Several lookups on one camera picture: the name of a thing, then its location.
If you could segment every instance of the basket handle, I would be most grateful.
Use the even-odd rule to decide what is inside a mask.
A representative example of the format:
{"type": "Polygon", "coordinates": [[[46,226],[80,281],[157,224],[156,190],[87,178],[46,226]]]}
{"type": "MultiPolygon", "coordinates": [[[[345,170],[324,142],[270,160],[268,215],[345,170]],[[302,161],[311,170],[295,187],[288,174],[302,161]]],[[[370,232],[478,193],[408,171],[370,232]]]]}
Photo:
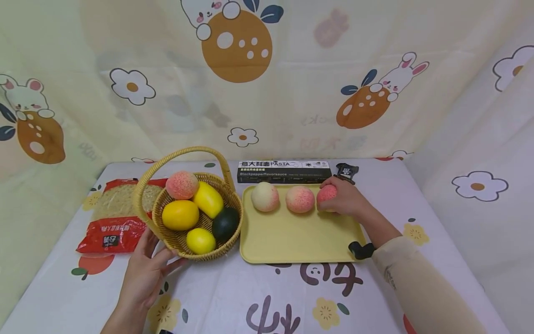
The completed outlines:
{"type": "Polygon", "coordinates": [[[145,224],[154,232],[154,234],[160,239],[163,240],[163,237],[159,233],[155,223],[148,217],[145,210],[143,209],[143,193],[145,192],[146,185],[154,176],[154,174],[161,168],[163,165],[168,163],[169,161],[173,160],[174,158],[181,156],[186,153],[190,152],[208,152],[213,154],[217,160],[219,161],[219,164],[221,165],[221,170],[223,171],[223,177],[224,182],[233,190],[235,191],[235,185],[233,183],[232,174],[230,173],[230,167],[228,166],[228,162],[224,158],[224,156],[219,153],[218,151],[211,149],[206,146],[193,146],[193,147],[187,147],[185,149],[176,151],[174,153],[169,154],[168,156],[164,157],[160,161],[156,162],[149,170],[143,174],[143,177],[139,179],[139,182],[137,183],[137,186],[134,189],[133,192],[133,207],[142,221],[145,222],[145,224]]]}

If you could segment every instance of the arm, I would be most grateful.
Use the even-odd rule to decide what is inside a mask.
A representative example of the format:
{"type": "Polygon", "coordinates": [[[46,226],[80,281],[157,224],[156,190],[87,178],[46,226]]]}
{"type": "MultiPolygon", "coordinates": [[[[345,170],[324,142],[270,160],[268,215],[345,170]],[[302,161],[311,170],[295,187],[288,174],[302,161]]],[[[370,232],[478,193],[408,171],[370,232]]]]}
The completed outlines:
{"type": "Polygon", "coordinates": [[[321,187],[333,184],[334,199],[319,210],[334,210],[352,216],[367,231],[377,250],[373,261],[418,334],[485,333],[484,326],[458,292],[369,201],[346,181],[331,177],[321,187]]]}
{"type": "Polygon", "coordinates": [[[146,228],[133,252],[124,275],[119,302],[100,334],[141,334],[148,310],[158,298],[163,279],[185,263],[167,248],[154,257],[158,238],[146,228]]]}

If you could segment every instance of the wicker basket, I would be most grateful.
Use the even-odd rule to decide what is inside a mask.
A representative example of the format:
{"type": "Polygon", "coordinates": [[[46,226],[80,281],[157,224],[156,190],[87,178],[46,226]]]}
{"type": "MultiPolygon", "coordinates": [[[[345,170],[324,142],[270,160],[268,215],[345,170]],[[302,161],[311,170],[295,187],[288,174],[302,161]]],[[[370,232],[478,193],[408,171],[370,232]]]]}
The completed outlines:
{"type": "MultiPolygon", "coordinates": [[[[155,235],[160,240],[165,242],[165,245],[171,250],[177,250],[178,256],[194,261],[209,261],[217,259],[218,257],[226,254],[235,244],[239,238],[239,233],[241,232],[241,226],[243,224],[243,204],[239,195],[235,192],[235,186],[232,180],[232,175],[230,174],[230,168],[228,167],[228,162],[224,157],[217,151],[210,149],[209,147],[204,146],[194,146],[188,147],[177,152],[174,152],[160,161],[156,162],[139,180],[134,192],[133,192],[133,206],[137,212],[137,215],[141,220],[143,220],[147,226],[154,232],[155,235]],[[224,201],[225,207],[233,207],[239,213],[239,225],[234,235],[224,244],[217,243],[217,247],[214,251],[209,252],[203,255],[196,255],[186,245],[185,238],[187,236],[187,231],[173,231],[165,227],[161,220],[161,214],[165,205],[174,201],[174,199],[167,193],[165,189],[156,198],[154,202],[154,207],[152,210],[152,219],[148,217],[146,212],[143,210],[142,206],[142,197],[145,187],[149,180],[154,176],[154,173],[158,171],[163,165],[168,163],[170,160],[174,159],[177,156],[190,152],[208,152],[213,154],[219,163],[221,164],[221,169],[223,171],[224,180],[218,177],[217,175],[209,173],[194,173],[199,181],[204,181],[210,184],[213,188],[221,194],[224,201]]],[[[200,227],[204,228],[211,232],[211,225],[213,220],[208,217],[204,212],[200,212],[199,222],[194,228],[200,227]]]]}

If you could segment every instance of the pasta package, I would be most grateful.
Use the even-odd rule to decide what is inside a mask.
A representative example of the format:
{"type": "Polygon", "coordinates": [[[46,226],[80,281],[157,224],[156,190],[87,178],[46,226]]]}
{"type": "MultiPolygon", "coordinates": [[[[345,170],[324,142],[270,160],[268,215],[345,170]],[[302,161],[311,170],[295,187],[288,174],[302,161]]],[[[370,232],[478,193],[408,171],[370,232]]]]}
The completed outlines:
{"type": "MultiPolygon", "coordinates": [[[[143,192],[143,209],[152,218],[152,205],[167,179],[150,180],[143,192]]],[[[98,200],[87,233],[76,249],[80,253],[131,253],[134,251],[145,223],[137,216],[132,194],[137,179],[113,180],[106,183],[98,200]]]]}

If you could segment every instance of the pink peach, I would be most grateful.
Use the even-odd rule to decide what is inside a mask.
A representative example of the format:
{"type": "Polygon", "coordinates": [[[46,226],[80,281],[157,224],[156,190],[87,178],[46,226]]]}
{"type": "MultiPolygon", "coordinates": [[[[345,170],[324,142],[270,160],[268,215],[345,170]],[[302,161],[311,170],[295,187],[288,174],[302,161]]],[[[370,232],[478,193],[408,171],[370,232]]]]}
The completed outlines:
{"type": "Polygon", "coordinates": [[[317,193],[317,205],[326,200],[330,200],[337,195],[337,188],[332,184],[327,184],[317,193]]]}
{"type": "Polygon", "coordinates": [[[287,208],[294,213],[305,213],[315,205],[313,192],[302,185],[296,185],[286,193],[287,208]]]}
{"type": "Polygon", "coordinates": [[[165,189],[174,199],[190,199],[199,189],[199,180],[193,173],[182,170],[167,179],[165,189]]]}

